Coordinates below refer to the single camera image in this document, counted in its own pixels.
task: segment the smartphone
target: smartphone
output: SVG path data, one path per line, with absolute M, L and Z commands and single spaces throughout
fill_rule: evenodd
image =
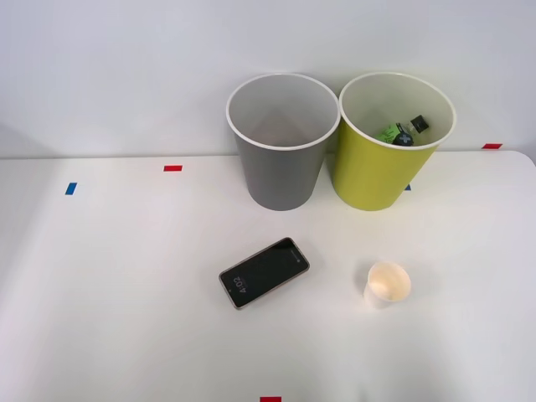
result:
M 219 281 L 240 309 L 308 269 L 309 262 L 287 237 L 223 271 Z

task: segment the white wall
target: white wall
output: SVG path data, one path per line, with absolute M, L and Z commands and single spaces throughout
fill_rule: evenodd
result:
M 445 148 L 536 158 L 529 3 L 2 0 L 0 157 L 234 153 L 224 106 L 241 81 L 295 71 L 339 91 L 400 70 L 455 103 Z

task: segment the trash can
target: trash can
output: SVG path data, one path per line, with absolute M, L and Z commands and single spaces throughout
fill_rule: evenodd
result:
M 451 101 L 433 85 L 399 73 L 350 81 L 339 96 L 339 133 L 333 187 L 354 208 L 390 207 L 456 124 Z M 430 128 L 402 147 L 375 137 L 389 125 L 422 115 Z
M 236 89 L 227 122 L 251 197 L 276 211 L 304 204 L 340 118 L 335 94 L 305 75 L 262 75 Z

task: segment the yellow-green bin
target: yellow-green bin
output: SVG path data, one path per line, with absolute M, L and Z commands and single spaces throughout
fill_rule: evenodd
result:
M 430 155 L 448 138 L 456 111 L 443 92 L 401 73 L 371 73 L 351 80 L 339 97 L 342 122 L 333 187 L 354 208 L 390 207 Z M 393 123 L 422 115 L 430 128 L 401 147 L 375 137 Z

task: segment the white rim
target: white rim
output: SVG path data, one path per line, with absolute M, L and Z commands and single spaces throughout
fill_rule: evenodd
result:
M 386 142 L 381 142 L 380 140 L 377 140 L 375 138 L 372 138 L 370 135 L 368 134 L 365 134 L 364 132 L 362 132 L 361 130 L 359 130 L 351 121 L 350 119 L 348 119 L 348 116 L 346 116 L 346 113 L 344 112 L 344 107 L 343 107 L 343 98 L 344 98 L 344 94 L 346 93 L 346 90 L 357 80 L 361 80 L 363 78 L 367 78 L 367 77 L 370 77 L 372 75 L 400 75 L 400 76 L 403 76 L 403 77 L 406 77 L 406 78 L 411 78 L 412 80 L 416 80 L 416 81 L 419 81 L 425 85 L 428 85 L 431 89 L 437 91 L 437 93 L 439 93 L 443 99 L 445 99 L 446 103 L 448 103 L 448 105 L 451 107 L 451 111 L 452 111 L 452 126 L 451 126 L 451 129 L 449 130 L 449 132 L 447 132 L 441 139 L 437 140 L 436 142 L 432 142 L 431 144 L 426 144 L 426 145 L 420 145 L 418 147 L 402 147 L 400 145 L 393 145 L 393 144 L 388 144 Z M 441 91 L 439 88 L 433 86 L 431 83 L 429 82 L 426 82 L 420 78 L 417 78 L 417 77 L 414 77 L 413 75 L 407 75 L 407 74 L 404 74 L 404 73 L 395 73 L 395 72 L 378 72 L 378 73 L 368 73 L 368 74 L 365 74 L 365 75 L 360 75 L 359 77 L 357 78 L 354 78 L 353 80 L 351 80 L 350 82 L 348 82 L 342 92 L 341 92 L 341 95 L 338 97 L 338 105 L 339 105 L 339 109 L 341 111 L 341 115 L 343 115 L 343 119 L 344 121 L 350 126 L 352 127 L 352 129 L 357 132 L 361 137 L 365 137 L 367 138 L 368 140 L 370 140 L 371 142 L 374 142 L 378 145 L 381 145 L 382 147 L 387 147 L 387 148 L 393 148 L 393 149 L 404 149 L 405 151 L 420 151 L 422 149 L 426 149 L 426 148 L 432 148 L 432 147 L 437 147 L 439 144 L 441 144 L 444 140 L 446 140 L 451 134 L 452 132 L 454 131 L 454 127 L 456 126 L 456 121 L 457 121 L 457 116 L 456 116 L 456 109 L 454 109 L 454 105 L 452 105 L 452 102 L 451 100 L 448 98 L 448 96 L 446 96 L 443 91 Z
M 331 95 L 331 97 L 333 98 L 333 101 L 335 102 L 335 106 L 337 107 L 337 119 L 335 120 L 335 124 L 333 124 L 333 127 L 326 134 L 324 134 L 322 137 L 318 138 L 317 140 L 315 140 L 313 142 L 308 142 L 307 144 L 303 144 L 303 145 L 296 145 L 295 147 L 274 147 L 272 145 L 266 145 L 266 144 L 263 144 L 261 142 L 253 141 L 251 138 L 248 138 L 244 134 L 242 134 L 235 127 L 235 124 L 233 124 L 233 122 L 231 121 L 231 116 L 230 116 L 230 113 L 229 113 L 229 107 L 231 105 L 231 102 L 233 101 L 233 98 L 235 97 L 235 95 L 238 93 L 239 90 L 244 88 L 249 83 L 251 83 L 253 81 L 260 80 L 262 78 L 271 77 L 271 76 L 274 76 L 274 75 L 289 75 L 289 76 L 293 76 L 293 77 L 305 78 L 306 80 L 310 80 L 310 81 L 314 82 L 315 84 L 320 85 L 324 90 L 326 90 L 329 93 L 329 95 Z M 264 75 L 259 75 L 258 77 L 252 78 L 251 80 L 247 80 L 244 84 L 240 85 L 236 90 L 234 90 L 233 93 L 231 94 L 231 96 L 229 97 L 229 99 L 227 100 L 227 107 L 225 108 L 225 115 L 227 116 L 227 122 L 229 123 L 229 125 L 233 129 L 234 134 L 236 134 L 238 137 L 242 138 L 244 141 L 247 141 L 252 145 L 255 145 L 257 147 L 261 147 L 261 148 L 264 148 L 264 149 L 271 149 L 273 151 L 296 151 L 298 149 L 309 148 L 309 147 L 312 147 L 314 145 L 317 145 L 318 143 L 320 143 L 320 142 L 326 140 L 327 138 L 329 138 L 333 134 L 333 132 L 337 129 L 338 124 L 341 121 L 341 111 L 340 111 L 340 108 L 339 108 L 338 99 L 337 99 L 337 96 L 333 93 L 333 91 L 330 90 L 327 87 L 327 85 L 323 84 L 322 82 L 320 82 L 318 80 L 315 80 L 314 78 L 307 77 L 306 75 L 293 74 L 293 73 L 264 74 Z

